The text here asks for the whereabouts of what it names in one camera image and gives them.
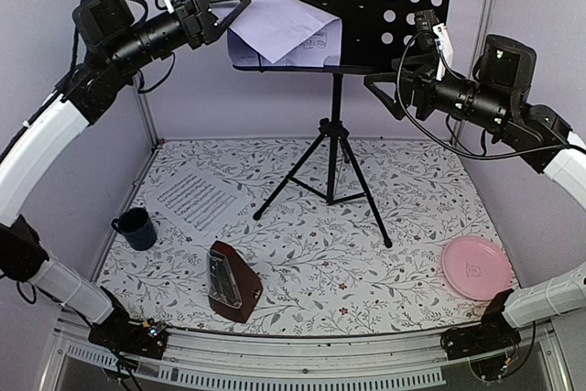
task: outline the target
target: leaf pattern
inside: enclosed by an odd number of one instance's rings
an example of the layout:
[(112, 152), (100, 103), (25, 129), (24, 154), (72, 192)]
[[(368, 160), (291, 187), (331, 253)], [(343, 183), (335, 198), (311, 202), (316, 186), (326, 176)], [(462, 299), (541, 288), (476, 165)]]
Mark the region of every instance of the leaf pattern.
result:
[[(117, 236), (99, 283), (134, 318), (203, 331), (320, 336), (425, 330), (478, 320), (486, 303), (448, 286), (440, 257), (450, 240), (498, 236), (457, 157), (430, 142), (352, 140), (355, 155), (394, 246), (386, 249), (366, 200), (327, 206), (289, 183), (259, 222), (252, 214), (309, 146), (305, 140), (171, 142), (135, 200), (146, 206), (158, 185), (195, 167), (246, 191), (254, 201), (226, 224), (225, 241), (263, 280), (265, 291), (246, 324), (212, 312), (206, 252), (159, 213), (158, 241), (131, 249)], [(328, 146), (297, 177), (325, 192)], [(336, 195), (360, 192), (352, 167), (338, 163)]]

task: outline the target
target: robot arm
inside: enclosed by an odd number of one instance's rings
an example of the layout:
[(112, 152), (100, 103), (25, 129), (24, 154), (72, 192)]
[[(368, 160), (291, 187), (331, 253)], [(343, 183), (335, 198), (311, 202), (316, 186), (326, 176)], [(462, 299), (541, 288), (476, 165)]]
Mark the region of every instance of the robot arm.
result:
[[(127, 1), (145, 8), (136, 23)], [(220, 21), (212, 5), (227, 1), (238, 6)], [(92, 325), (92, 342), (118, 352), (160, 357), (166, 335), (152, 322), (132, 323), (109, 292), (49, 256), (20, 215), (22, 207), (60, 152), (100, 119), (139, 69), (185, 44), (196, 49), (213, 43), (249, 4), (250, 0), (177, 0), (147, 20), (144, 0), (86, 0), (73, 12), (87, 48), (84, 63), (58, 83), (0, 157), (0, 270), (78, 311)]]
[[(493, 143), (503, 142), (519, 153), (537, 149), (520, 156), (537, 173), (557, 182), (586, 210), (586, 145), (552, 109), (526, 102), (536, 52), (510, 38), (488, 36), (471, 81), (450, 70), (450, 40), (435, 14), (416, 13), (416, 25), (420, 31), (418, 44), (429, 54), (412, 59), (404, 54), (399, 64), (401, 67), (415, 65), (415, 69), (374, 74), (364, 79), (365, 86), (387, 110), (396, 119), (407, 116), (412, 122), (413, 116), (407, 114), (410, 105), (416, 107), (419, 120), (426, 120), (435, 110), (440, 110), (454, 119), (484, 128), (493, 135)], [(442, 57), (443, 48), (448, 52)], [(436, 57), (430, 53), (434, 49)], [(400, 91), (392, 98), (376, 85), (378, 82), (398, 82)], [(456, 358), (481, 353), (470, 341), (471, 332), (475, 331), (477, 338), (484, 338), (487, 334), (494, 335), (494, 328), (498, 328), (500, 336), (494, 336), (491, 348), (502, 348), (518, 339), (517, 328), (582, 307), (586, 307), (586, 263), (532, 288), (498, 294), (477, 328), (447, 333), (451, 338), (448, 355)]]

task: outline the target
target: mug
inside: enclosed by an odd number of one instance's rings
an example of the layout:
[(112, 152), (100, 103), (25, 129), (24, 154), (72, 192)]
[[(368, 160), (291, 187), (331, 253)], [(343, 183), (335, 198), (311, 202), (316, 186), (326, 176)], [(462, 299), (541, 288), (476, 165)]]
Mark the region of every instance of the mug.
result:
[(112, 228), (136, 251), (146, 251), (157, 241), (157, 231), (144, 208), (132, 208), (113, 219)]

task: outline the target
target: paper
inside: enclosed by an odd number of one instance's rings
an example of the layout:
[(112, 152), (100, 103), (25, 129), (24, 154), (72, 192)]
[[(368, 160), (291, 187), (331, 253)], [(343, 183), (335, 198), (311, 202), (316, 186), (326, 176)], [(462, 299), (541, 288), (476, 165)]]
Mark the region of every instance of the paper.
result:
[[(218, 5), (223, 18), (232, 5)], [(251, 0), (232, 23), (228, 45), (236, 66), (339, 65), (342, 20), (299, 0)]]
[(194, 168), (179, 171), (157, 188), (148, 209), (160, 212), (193, 239), (213, 238), (252, 198)]

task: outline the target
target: plate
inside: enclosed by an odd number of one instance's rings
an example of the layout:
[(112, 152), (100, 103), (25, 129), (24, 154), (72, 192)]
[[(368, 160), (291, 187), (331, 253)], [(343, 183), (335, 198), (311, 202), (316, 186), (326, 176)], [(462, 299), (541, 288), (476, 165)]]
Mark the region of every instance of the plate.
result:
[(450, 285), (466, 298), (487, 301), (511, 284), (511, 265), (502, 249), (482, 237), (450, 242), (441, 256)]

